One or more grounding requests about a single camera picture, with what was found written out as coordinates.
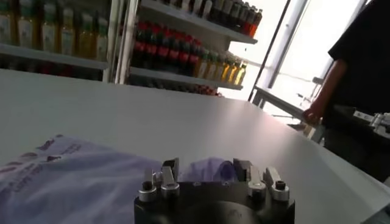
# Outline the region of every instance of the shelf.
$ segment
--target shelf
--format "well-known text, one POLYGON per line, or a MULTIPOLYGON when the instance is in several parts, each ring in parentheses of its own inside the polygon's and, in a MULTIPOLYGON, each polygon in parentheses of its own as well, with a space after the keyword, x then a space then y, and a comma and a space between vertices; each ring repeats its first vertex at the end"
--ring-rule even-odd
POLYGON ((133 75, 138 75, 143 77, 150 77, 155 79, 163 79, 163 80, 170 80, 170 81, 183 82, 183 83, 192 83, 198 85, 207 85, 207 86, 237 89, 237 90, 240 90, 242 88, 242 86, 233 85, 230 83, 216 82, 207 79, 199 79, 190 76, 178 75, 178 74, 163 72, 163 71, 154 71, 154 70, 149 70, 144 68, 131 67, 130 73, 133 75))
POLYGON ((141 6, 155 10, 155 11, 160 12, 160 13, 164 13, 166 15, 169 15, 171 17, 175 17, 177 19, 184 20, 188 23, 195 24, 195 25, 202 27, 204 29, 207 29, 209 31, 220 33, 222 35, 228 36, 232 39, 232 41, 238 41, 238 42, 249 43, 249 44, 257 43, 257 40, 255 40, 247 35, 243 35, 239 32, 235 32, 235 31, 228 29, 226 27, 223 27, 223 26, 220 26, 218 24, 207 21, 206 19, 202 19, 196 15, 192 15, 188 12, 184 12, 183 10, 175 9, 169 5, 164 5, 158 1, 142 0, 141 6))
POLYGON ((46 51, 38 51, 34 49, 12 46, 0 43, 0 54, 12 55, 23 58, 30 58, 42 61, 50 61, 65 65, 80 66, 84 68, 93 68, 103 70, 108 68, 108 63, 105 61, 95 61, 84 58, 77 58, 68 55, 50 53, 46 51))

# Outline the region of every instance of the person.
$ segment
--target person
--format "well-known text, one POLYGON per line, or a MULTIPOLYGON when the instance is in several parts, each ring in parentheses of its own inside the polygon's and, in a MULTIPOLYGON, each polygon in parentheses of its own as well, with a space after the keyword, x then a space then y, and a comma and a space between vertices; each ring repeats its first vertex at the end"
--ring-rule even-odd
POLYGON ((372 0, 329 50, 334 59, 317 99, 303 112, 308 124, 325 127, 324 146, 374 178, 390 176, 390 149, 373 132, 347 119, 337 107, 390 112, 390 1, 372 0))

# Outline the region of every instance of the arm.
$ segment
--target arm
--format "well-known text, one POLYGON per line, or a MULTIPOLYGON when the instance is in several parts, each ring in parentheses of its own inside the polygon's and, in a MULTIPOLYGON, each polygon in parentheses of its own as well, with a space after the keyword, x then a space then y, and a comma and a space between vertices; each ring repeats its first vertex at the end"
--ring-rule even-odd
POLYGON ((346 70, 347 63, 344 60, 339 59, 333 63, 317 99, 311 104, 308 110, 303 112, 303 117, 309 124, 317 124, 319 119, 324 115, 329 99, 341 80, 341 77, 346 73, 346 70))

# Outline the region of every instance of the yellow bottle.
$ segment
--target yellow bottle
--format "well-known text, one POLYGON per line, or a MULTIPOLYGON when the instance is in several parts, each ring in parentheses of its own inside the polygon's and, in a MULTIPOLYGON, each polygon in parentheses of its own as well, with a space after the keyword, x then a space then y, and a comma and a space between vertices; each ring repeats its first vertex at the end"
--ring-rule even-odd
POLYGON ((21 47, 38 49, 38 22, 34 18, 32 0, 20 0, 18 38, 21 47))
POLYGON ((220 82, 225 71, 225 55, 219 54, 217 58, 217 69, 215 70, 214 80, 220 82))
POLYGON ((8 1, 0 1, 0 43, 16 43, 15 17, 8 1))
POLYGON ((54 4, 44 5, 44 21, 42 23, 41 37, 42 49, 47 52, 58 52, 59 27, 56 20, 56 8, 54 4))
POLYGON ((95 58, 94 52, 94 35, 92 31, 92 16, 82 14, 82 30, 79 35, 79 56, 83 58, 95 58))
POLYGON ((194 69, 194 77, 204 79, 205 71, 207 68, 207 61, 208 61, 208 50, 204 49, 202 51, 202 56, 198 60, 195 69, 194 69))
POLYGON ((217 57, 218 54, 215 52, 211 53, 210 60, 207 63, 207 68, 205 72, 205 78, 208 80, 214 80, 215 71, 217 70, 217 57))
POLYGON ((239 72, 240 64, 241 64, 241 62, 239 60, 236 60, 236 62, 234 63, 233 71, 232 71, 232 74, 229 78, 229 83, 234 83, 234 81, 236 80, 238 72, 239 72))
POLYGON ((241 84, 242 84, 242 82, 243 82, 243 80, 244 80, 245 73, 246 73, 246 66, 247 66, 247 62, 244 61, 244 62, 243 62, 243 65, 242 65, 241 68, 239 69, 237 78, 236 78, 236 80, 234 81, 234 84, 235 84, 235 85, 241 85, 241 84))
POLYGON ((224 73, 222 75, 222 82, 228 82, 230 79, 230 76, 232 75, 234 68, 234 61, 231 58, 227 59, 227 63, 225 65, 224 73))
POLYGON ((96 38, 96 59, 99 61, 107 61, 107 27, 107 20, 99 18, 99 35, 96 38))
POLYGON ((73 26, 73 10, 65 8, 63 10, 63 25, 60 30, 59 51, 65 55, 76 54, 76 31, 73 26))

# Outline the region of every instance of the metal clamp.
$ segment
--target metal clamp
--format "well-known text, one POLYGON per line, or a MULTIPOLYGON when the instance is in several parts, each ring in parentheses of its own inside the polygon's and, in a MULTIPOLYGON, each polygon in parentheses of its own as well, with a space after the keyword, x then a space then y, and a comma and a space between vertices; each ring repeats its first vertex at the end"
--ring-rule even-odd
POLYGON ((271 196, 276 201, 288 201, 290 198, 289 187, 280 178, 279 173, 273 167, 268 167, 263 174, 271 196))
POLYGON ((157 188, 153 182, 153 170, 145 169, 144 181, 142 182, 142 189, 138 190, 138 198, 143 202, 154 201, 157 197, 157 188))
POLYGON ((161 193, 165 199, 177 197, 180 193, 180 186, 173 178, 172 170, 169 166, 163 166, 163 184, 161 185, 161 193))
POLYGON ((248 195, 253 198, 264 199, 266 196, 266 185, 260 179, 258 168, 250 166, 250 181, 248 182, 248 195))

